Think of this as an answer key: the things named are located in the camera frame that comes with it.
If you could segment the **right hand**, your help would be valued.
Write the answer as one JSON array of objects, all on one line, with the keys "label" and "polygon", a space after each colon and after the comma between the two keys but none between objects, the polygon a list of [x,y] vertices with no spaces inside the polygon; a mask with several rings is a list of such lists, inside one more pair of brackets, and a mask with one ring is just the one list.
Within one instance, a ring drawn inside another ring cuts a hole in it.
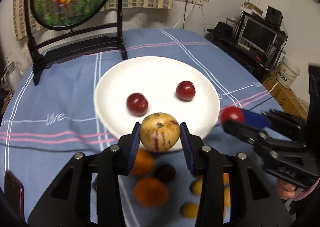
[{"label": "right hand", "polygon": [[293,198],[296,193],[296,186],[281,179],[277,179],[276,185],[276,193],[280,197],[280,199],[288,200]]}]

